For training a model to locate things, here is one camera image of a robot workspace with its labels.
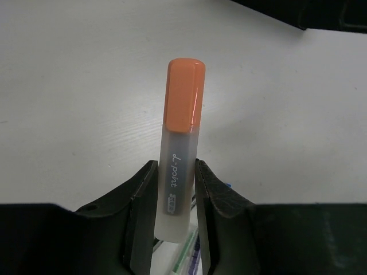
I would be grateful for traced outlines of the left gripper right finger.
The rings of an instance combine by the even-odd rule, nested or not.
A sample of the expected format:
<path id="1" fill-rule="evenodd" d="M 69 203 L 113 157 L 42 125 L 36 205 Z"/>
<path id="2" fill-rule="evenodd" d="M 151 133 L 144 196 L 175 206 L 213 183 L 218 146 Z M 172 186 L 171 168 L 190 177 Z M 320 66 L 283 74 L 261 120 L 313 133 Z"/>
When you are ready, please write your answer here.
<path id="1" fill-rule="evenodd" d="M 195 165 L 204 274 L 365 274 L 366 204 L 255 204 Z"/>

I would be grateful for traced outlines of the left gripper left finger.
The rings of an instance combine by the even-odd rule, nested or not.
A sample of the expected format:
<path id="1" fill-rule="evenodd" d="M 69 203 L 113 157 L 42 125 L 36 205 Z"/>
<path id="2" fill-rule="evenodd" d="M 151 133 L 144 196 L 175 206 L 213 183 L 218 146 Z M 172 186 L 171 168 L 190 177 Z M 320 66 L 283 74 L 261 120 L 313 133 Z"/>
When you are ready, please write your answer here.
<path id="1" fill-rule="evenodd" d="M 2 274 L 149 274 L 158 163 L 76 211 L 1 205 Z"/>

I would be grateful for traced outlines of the orange cap highlighter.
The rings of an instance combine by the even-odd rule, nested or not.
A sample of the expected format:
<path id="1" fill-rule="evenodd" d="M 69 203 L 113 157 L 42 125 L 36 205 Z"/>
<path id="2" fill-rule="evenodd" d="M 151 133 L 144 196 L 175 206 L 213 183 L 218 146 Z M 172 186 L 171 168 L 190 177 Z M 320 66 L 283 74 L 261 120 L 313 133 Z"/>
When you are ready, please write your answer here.
<path id="1" fill-rule="evenodd" d="M 183 242 L 189 228 L 204 82 L 202 61 L 169 62 L 155 220 L 155 236 L 167 242 Z"/>

